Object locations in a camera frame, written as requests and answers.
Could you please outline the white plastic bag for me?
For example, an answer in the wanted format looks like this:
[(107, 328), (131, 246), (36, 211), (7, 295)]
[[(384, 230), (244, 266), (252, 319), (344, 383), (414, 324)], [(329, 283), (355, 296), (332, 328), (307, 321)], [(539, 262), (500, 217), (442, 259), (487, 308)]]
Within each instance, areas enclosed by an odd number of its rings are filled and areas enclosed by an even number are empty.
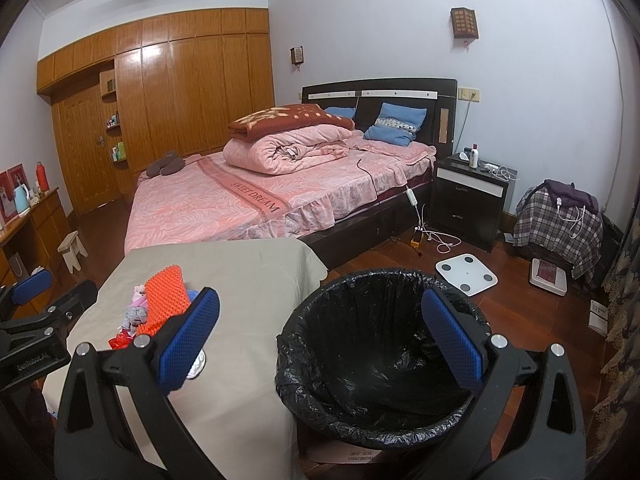
[(201, 372), (204, 370), (205, 365), (206, 365), (206, 354), (203, 350), (201, 350), (200, 352), (198, 352), (198, 355), (196, 356), (190, 370), (188, 371), (186, 378), (188, 378), (189, 380), (194, 380), (195, 378), (198, 378), (198, 376), (200, 376)]

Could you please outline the grey sock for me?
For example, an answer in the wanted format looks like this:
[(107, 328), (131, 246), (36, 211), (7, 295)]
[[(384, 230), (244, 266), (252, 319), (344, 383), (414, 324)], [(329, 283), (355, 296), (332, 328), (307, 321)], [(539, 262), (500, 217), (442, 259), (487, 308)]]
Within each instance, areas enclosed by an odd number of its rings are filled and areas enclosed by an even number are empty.
[(148, 308), (132, 304), (126, 309), (125, 318), (122, 321), (122, 329), (134, 334), (137, 328), (148, 320)]

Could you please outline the orange foam net sleeve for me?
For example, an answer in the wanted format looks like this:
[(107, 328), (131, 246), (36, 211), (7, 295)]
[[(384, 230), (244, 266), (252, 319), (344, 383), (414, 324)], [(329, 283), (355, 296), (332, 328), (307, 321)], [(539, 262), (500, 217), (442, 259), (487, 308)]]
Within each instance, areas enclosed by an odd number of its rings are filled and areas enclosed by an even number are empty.
[(145, 283), (148, 315), (137, 328), (137, 334), (154, 336), (175, 315), (186, 312), (191, 300), (183, 281), (180, 266), (174, 264), (153, 275)]

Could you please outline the red plastic bag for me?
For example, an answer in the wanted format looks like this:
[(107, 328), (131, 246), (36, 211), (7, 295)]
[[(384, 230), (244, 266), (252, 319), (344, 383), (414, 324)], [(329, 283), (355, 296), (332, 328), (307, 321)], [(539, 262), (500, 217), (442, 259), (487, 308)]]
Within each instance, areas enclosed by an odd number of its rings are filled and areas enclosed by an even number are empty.
[(134, 339), (128, 330), (120, 330), (115, 337), (111, 338), (108, 341), (108, 345), (112, 350), (122, 350), (126, 349)]

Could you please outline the pink sock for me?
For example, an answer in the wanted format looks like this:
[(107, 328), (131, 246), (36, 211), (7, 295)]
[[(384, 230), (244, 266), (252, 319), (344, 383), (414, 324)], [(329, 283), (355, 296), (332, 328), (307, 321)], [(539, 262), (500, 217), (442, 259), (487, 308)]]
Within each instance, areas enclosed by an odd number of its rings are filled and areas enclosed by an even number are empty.
[(145, 308), (148, 304), (148, 300), (146, 300), (145, 288), (143, 285), (134, 286), (134, 294), (131, 298), (131, 307), (142, 307)]

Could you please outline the wooden sideboard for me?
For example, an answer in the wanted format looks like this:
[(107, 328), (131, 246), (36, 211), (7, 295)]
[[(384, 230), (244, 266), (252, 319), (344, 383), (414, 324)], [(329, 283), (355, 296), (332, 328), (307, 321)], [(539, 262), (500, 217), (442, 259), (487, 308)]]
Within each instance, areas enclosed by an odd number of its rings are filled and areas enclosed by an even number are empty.
[(26, 318), (41, 312), (62, 294), (63, 278), (68, 275), (58, 246), (70, 232), (58, 188), (46, 193), (24, 217), (12, 220), (1, 231), (1, 284), (10, 286), (21, 277), (10, 265), (14, 255), (21, 257), (27, 274), (42, 266), (51, 272), (53, 285), (45, 292), (18, 307), (13, 318)]

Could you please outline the small white stool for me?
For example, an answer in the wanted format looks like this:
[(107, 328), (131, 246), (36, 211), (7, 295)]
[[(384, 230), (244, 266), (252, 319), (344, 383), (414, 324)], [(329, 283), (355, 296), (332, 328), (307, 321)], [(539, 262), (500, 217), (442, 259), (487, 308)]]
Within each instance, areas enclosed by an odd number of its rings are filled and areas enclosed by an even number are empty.
[(58, 245), (58, 253), (62, 256), (66, 268), (70, 274), (81, 270), (78, 257), (88, 257), (87, 249), (80, 239), (77, 231), (69, 232), (61, 244)]

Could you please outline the light blue kettle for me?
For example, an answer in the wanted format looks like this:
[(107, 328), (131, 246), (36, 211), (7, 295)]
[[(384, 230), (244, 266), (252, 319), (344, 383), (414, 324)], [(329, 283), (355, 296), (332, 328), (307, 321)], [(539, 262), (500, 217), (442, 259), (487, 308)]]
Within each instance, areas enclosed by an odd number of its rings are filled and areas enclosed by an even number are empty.
[(26, 188), (26, 185), (20, 184), (14, 188), (14, 204), (18, 214), (24, 214), (29, 210), (29, 189)]

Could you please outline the red picture frames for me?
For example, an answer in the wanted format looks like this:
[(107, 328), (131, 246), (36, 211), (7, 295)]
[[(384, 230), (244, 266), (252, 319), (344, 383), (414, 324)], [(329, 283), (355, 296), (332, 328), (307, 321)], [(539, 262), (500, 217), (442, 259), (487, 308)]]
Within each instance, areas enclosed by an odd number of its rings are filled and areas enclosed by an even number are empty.
[(1, 222), (7, 224), (17, 218), (14, 204), (14, 188), (24, 184), (29, 189), (25, 169), (22, 164), (15, 165), (1, 173), (0, 194), (1, 194)]

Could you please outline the beige table cover cloth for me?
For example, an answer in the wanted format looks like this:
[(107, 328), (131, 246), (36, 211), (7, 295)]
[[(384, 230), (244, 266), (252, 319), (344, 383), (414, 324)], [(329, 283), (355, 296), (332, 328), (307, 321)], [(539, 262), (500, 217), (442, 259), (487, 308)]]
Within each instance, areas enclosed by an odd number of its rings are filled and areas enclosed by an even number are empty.
[(186, 287), (215, 289), (219, 320), (206, 363), (169, 400), (209, 459), (228, 479), (303, 478), (296, 422), (276, 393), (277, 336), (291, 313), (328, 275), (296, 238), (226, 240), (132, 250), (99, 290), (66, 340), (108, 347), (134, 286), (180, 266)]

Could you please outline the white red floor scale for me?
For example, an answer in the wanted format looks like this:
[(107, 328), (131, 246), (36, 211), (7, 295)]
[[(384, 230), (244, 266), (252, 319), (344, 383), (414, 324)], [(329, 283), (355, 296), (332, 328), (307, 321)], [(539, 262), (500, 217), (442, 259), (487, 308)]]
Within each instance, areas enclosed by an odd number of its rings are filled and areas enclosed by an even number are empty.
[(533, 258), (529, 268), (529, 284), (556, 296), (567, 293), (566, 273), (559, 266), (538, 258)]

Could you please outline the white bathroom scale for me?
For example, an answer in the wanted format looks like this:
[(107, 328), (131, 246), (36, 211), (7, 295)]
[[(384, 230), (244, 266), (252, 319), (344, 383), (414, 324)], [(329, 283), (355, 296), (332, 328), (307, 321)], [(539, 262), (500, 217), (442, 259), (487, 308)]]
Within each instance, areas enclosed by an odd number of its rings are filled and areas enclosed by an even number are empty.
[(435, 264), (435, 269), (441, 278), (468, 297), (478, 295), (498, 284), (497, 275), (471, 254), (440, 260)]

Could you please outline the dark slippers on bed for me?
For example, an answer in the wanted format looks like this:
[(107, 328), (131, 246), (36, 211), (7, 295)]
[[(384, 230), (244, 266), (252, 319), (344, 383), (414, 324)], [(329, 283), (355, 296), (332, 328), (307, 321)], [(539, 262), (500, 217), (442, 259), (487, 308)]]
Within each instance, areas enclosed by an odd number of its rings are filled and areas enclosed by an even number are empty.
[(145, 174), (148, 178), (153, 179), (158, 176), (170, 176), (180, 171), (186, 162), (183, 157), (175, 151), (167, 152), (163, 157), (146, 168)]

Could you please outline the bed with pink sheet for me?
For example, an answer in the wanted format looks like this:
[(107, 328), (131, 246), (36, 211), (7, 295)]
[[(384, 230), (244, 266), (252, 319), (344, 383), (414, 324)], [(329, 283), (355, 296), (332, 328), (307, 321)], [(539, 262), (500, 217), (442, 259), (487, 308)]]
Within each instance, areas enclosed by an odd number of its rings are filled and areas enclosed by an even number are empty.
[(220, 153), (194, 155), (175, 174), (140, 177), (124, 251), (323, 232), (384, 196), (404, 194), (430, 177), (435, 162), (433, 145), (397, 146), (360, 134), (346, 156), (280, 176), (233, 167)]

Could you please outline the dark headboard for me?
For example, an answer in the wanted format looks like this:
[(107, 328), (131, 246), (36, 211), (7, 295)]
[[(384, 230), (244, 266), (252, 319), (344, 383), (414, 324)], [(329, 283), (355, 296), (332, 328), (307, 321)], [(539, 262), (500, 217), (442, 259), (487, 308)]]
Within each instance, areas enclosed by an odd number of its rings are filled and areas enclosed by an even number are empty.
[(420, 110), (425, 117), (416, 129), (416, 140), (433, 145), (438, 159), (454, 151), (454, 126), (458, 104), (458, 82), (452, 78), (357, 79), (306, 86), (300, 102), (322, 108), (349, 107), (355, 110), (356, 128), (371, 127), (384, 104)]

